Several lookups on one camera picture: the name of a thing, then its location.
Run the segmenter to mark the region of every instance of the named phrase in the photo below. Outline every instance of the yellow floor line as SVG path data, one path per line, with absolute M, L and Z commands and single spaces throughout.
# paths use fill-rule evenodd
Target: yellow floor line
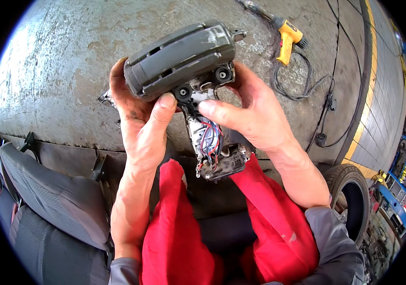
M 355 152 L 356 147 L 358 146 L 359 139 L 365 129 L 365 124 L 367 122 L 367 118 L 369 117 L 369 110 L 371 109 L 372 99 L 374 98 L 374 88 L 376 84 L 376 77 L 377 77 L 377 34 L 375 31 L 375 22 L 374 22 L 374 15 L 372 14 L 371 4 L 369 0 L 365 0 L 367 5 L 367 12 L 369 14 L 369 20 L 371 22 L 371 34 L 372 34 L 372 67 L 371 67 L 371 77 L 369 78 L 369 89 L 367 91 L 366 102 L 363 108 L 363 114 L 361 115 L 361 120 L 358 124 L 358 128 L 356 129 L 355 136 L 351 142 L 351 145 L 345 154 L 345 158 L 342 160 L 342 163 L 350 163 L 356 166 L 361 173 L 364 175 L 365 178 L 372 178 L 378 171 L 373 169 L 367 168 L 359 163 L 351 161 L 351 157 Z

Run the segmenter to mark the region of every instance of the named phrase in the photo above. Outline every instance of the red wire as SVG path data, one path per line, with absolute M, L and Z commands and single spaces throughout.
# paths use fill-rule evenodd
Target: red wire
M 223 132 L 222 132 L 222 130 L 220 130 L 219 126 L 216 125 L 216 127 L 217 127 L 217 129 L 219 130 L 220 134 L 223 136 Z
M 204 152 L 203 151 L 203 142 L 204 142 L 204 137 L 205 137 L 205 135 L 206 135 L 206 132 L 207 132 L 207 130 L 209 129 L 209 127 L 211 127 L 211 125 L 209 125 L 208 123 L 207 123 L 207 127 L 206 127 L 206 130 L 204 130 L 204 133 L 203 133 L 203 136 L 201 137 L 201 145 L 200 145 L 200 148 L 201 148 L 201 151 L 202 152 Z
M 211 155 L 211 153 L 213 153 L 216 149 L 217 149 L 217 146 L 219 145 L 219 139 L 217 139 L 217 144 L 216 144 L 216 146 L 212 149 L 212 151 L 210 151 L 210 152 L 208 152 L 208 154 L 207 155 Z

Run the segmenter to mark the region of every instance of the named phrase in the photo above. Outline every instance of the concrete floor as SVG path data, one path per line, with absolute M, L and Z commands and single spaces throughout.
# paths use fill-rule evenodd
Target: concrete floor
M 331 0 L 348 31 L 362 64 L 364 28 L 348 0 Z M 358 0 L 350 0 L 359 7 Z M 325 0 L 258 1 L 272 13 L 288 18 L 310 42 L 303 53 L 314 68 L 312 83 L 325 74 L 336 80 L 339 109 L 327 119 L 328 142 L 348 126 L 359 91 L 358 65 L 345 35 Z M 179 27 L 218 18 L 229 27 L 248 31 L 236 46 L 236 60 L 248 65 L 266 83 L 276 61 L 279 35 L 266 21 L 236 1 L 67 1 L 38 0 L 26 12 L 0 59 L 0 133 L 110 151 L 123 150 L 119 118 L 97 97 L 106 91 L 111 66 Z M 291 92 L 303 88 L 307 69 L 299 59 L 283 68 L 280 79 Z M 323 108 L 329 80 L 308 100 L 294 102 L 276 94 L 303 148 L 309 144 Z M 222 100 L 240 106 L 226 89 Z M 179 151 L 190 151 L 182 114 L 176 114 L 168 134 Z M 315 162 L 332 163 L 344 140 L 329 150 L 311 150 Z M 266 156 L 259 152 L 259 158 Z

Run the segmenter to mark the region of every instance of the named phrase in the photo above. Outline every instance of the red cloth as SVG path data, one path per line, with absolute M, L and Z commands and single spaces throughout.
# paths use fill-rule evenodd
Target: red cloth
M 201 242 L 182 181 L 184 170 L 170 160 L 160 168 L 160 202 L 145 235 L 140 284 L 221 284 L 223 263 Z M 240 260 L 257 284 L 285 285 L 310 275 L 319 253 L 303 211 L 277 182 L 267 177 L 254 154 L 243 172 L 231 176 L 245 194 L 258 236 Z

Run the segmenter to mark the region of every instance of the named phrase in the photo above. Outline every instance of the tool handle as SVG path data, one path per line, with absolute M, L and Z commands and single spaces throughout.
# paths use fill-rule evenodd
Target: tool handle
M 290 62 L 291 57 L 291 47 L 293 44 L 293 39 L 287 32 L 281 32 L 281 47 L 280 47 L 280 55 L 276 57 L 276 60 L 280 61 L 283 65 L 288 65 Z

